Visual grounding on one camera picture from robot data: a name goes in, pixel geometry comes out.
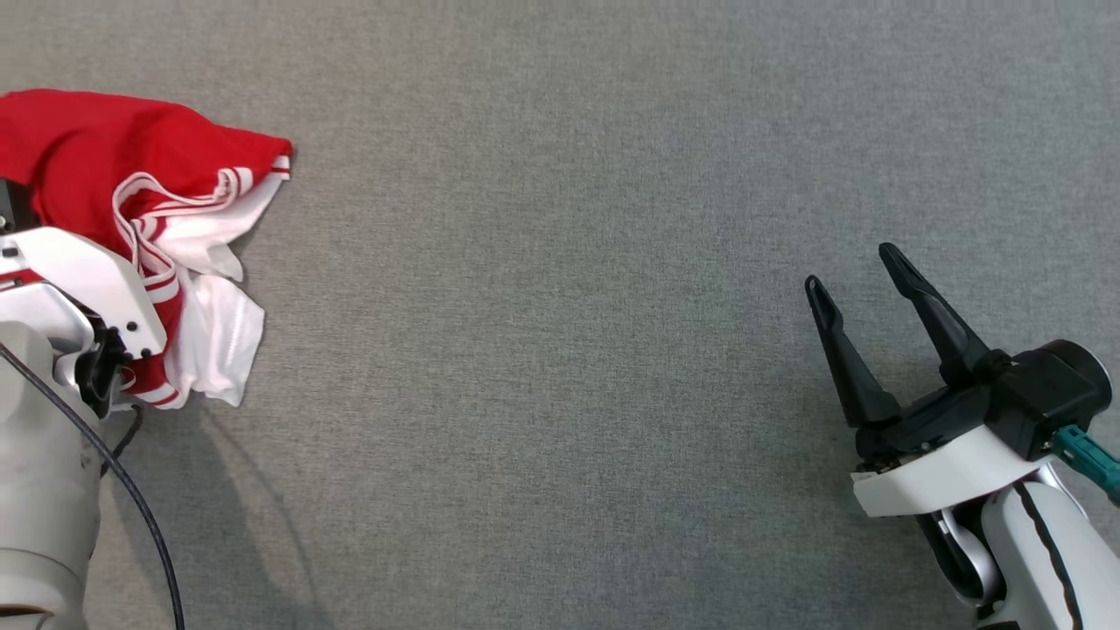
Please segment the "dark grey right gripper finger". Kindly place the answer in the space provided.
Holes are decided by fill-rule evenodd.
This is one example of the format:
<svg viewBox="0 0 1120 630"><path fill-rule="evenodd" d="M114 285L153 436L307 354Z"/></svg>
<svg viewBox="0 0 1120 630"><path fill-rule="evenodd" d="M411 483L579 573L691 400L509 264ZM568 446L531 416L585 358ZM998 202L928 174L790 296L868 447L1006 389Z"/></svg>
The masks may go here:
<svg viewBox="0 0 1120 630"><path fill-rule="evenodd" d="M1004 371L1007 353L1000 348L987 346L899 247L884 242L878 247L878 254L896 290L920 314L940 359L939 374L948 386L991 382Z"/></svg>
<svg viewBox="0 0 1120 630"><path fill-rule="evenodd" d="M900 404L895 395L884 390L844 334L843 313L824 284L816 276L808 276L805 291L847 425L884 428L899 420Z"/></svg>

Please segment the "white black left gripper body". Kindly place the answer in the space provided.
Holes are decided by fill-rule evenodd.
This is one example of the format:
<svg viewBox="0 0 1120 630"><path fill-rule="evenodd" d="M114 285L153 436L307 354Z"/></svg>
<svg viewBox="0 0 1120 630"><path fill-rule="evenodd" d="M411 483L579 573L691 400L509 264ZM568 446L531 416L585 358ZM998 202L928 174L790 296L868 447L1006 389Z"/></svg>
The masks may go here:
<svg viewBox="0 0 1120 630"><path fill-rule="evenodd" d="M88 354L115 336L129 359L160 354L167 333L143 279L123 256L87 238L40 226L31 195L4 180L3 322L24 323L56 354Z"/></svg>

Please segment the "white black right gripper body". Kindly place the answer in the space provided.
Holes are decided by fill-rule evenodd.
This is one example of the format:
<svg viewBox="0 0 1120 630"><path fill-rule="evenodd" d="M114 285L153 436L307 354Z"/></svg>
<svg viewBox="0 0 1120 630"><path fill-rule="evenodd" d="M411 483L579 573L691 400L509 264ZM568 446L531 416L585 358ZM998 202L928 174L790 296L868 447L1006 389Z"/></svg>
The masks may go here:
<svg viewBox="0 0 1120 630"><path fill-rule="evenodd" d="M1046 466L995 430L1023 415L991 386L943 388L903 407L877 385L851 388L860 466L852 490L871 518L931 515L993 494Z"/></svg>

